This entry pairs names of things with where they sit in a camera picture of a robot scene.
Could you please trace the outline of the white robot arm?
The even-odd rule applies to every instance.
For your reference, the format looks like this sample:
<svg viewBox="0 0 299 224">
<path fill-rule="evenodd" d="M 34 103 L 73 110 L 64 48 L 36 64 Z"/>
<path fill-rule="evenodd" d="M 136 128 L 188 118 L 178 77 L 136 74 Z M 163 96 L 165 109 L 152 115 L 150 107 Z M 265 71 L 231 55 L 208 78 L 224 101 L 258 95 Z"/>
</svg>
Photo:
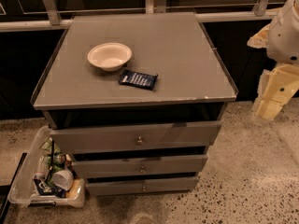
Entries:
<svg viewBox="0 0 299 224">
<path fill-rule="evenodd" d="M 266 48 L 267 56 L 276 62 L 272 71 L 263 70 L 252 108 L 254 120 L 266 123 L 299 91 L 299 0 L 288 0 L 247 45 Z"/>
</svg>

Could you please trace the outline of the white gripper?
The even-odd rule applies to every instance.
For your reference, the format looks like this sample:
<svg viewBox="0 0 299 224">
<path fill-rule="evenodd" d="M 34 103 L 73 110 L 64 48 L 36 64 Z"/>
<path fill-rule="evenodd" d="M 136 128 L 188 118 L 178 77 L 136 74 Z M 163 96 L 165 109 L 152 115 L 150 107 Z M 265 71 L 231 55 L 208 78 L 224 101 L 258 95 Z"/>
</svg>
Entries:
<svg viewBox="0 0 299 224">
<path fill-rule="evenodd" d="M 272 121 L 298 91 L 298 65 L 278 63 L 272 71 L 263 70 L 252 107 L 253 118 Z"/>
</svg>

